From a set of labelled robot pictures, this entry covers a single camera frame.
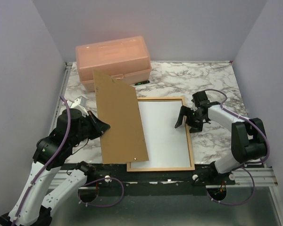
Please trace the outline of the brown frame backing board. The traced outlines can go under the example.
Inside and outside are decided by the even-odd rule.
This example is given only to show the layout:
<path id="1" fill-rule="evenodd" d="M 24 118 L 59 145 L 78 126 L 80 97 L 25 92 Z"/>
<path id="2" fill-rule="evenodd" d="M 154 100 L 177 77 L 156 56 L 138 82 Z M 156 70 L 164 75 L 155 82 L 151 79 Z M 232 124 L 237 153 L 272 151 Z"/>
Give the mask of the brown frame backing board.
<path id="1" fill-rule="evenodd" d="M 118 79 L 94 71 L 98 118 L 110 128 L 100 138 L 102 162 L 127 163 L 149 159 L 136 90 Z"/>

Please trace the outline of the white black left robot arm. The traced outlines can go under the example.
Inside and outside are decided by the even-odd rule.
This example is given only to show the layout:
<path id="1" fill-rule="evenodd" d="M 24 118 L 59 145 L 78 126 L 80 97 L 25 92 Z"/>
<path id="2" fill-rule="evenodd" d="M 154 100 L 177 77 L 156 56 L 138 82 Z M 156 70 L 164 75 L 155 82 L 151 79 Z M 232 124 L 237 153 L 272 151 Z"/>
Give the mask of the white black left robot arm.
<path id="1" fill-rule="evenodd" d="M 82 161 L 52 192 L 49 186 L 73 148 L 101 137 L 110 129 L 91 111 L 65 109 L 55 129 L 37 142 L 29 178 L 14 208 L 0 216 L 2 226 L 48 226 L 57 208 L 81 186 L 98 179 L 94 166 Z"/>

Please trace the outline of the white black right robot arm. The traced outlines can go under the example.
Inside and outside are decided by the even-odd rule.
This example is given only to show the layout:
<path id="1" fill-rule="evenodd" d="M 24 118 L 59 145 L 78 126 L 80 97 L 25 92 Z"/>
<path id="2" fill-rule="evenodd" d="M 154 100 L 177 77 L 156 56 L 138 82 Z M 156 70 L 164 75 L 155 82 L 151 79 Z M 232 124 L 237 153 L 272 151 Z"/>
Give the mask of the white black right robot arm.
<path id="1" fill-rule="evenodd" d="M 267 156 L 268 146 L 262 120 L 230 113 L 218 102 L 199 105 L 197 110 L 181 106 L 175 128 L 185 122 L 190 127 L 190 133 L 198 133 L 202 131 L 203 124 L 210 121 L 217 122 L 231 132 L 231 151 L 206 168 L 196 170 L 193 176 L 195 182 L 217 185 L 224 180 L 225 175 L 248 161 Z"/>

